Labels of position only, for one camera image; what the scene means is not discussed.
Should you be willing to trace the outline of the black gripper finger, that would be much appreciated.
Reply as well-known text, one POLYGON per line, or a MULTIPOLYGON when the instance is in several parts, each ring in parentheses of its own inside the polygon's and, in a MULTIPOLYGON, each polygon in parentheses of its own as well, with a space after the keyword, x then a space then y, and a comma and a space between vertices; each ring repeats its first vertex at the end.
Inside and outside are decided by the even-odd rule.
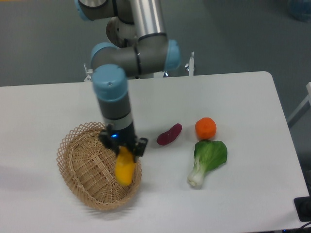
POLYGON ((144 155, 147 144, 148 144, 147 138, 141 137, 136 140, 136 143, 133 149, 134 162, 137 162, 138 159, 144 155))
POLYGON ((109 131, 101 130, 98 135, 98 139, 101 141, 105 148, 112 150, 116 155, 119 155, 119 145, 109 131))

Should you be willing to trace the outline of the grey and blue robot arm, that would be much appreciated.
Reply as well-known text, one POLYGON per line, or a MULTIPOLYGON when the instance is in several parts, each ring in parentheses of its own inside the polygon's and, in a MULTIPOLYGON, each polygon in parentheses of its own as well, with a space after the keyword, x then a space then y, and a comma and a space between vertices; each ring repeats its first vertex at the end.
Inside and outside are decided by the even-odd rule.
POLYGON ((136 136, 127 79, 177 69, 181 63, 178 42, 167 38, 158 0, 77 0, 75 6, 84 20, 117 18, 135 28, 132 45, 97 44, 91 51, 90 65, 105 122, 99 140, 116 155, 127 149, 136 162, 148 139, 136 136))

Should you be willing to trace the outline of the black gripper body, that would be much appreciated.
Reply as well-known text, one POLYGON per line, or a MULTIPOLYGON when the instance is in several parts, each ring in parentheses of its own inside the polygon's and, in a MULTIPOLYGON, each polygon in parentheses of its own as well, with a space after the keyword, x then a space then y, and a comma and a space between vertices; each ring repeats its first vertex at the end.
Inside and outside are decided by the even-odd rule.
POLYGON ((130 152, 133 152, 136 143, 136 134, 133 122, 120 130, 116 130, 111 124, 108 124, 106 126, 106 130, 112 134, 119 146, 127 147, 130 152))

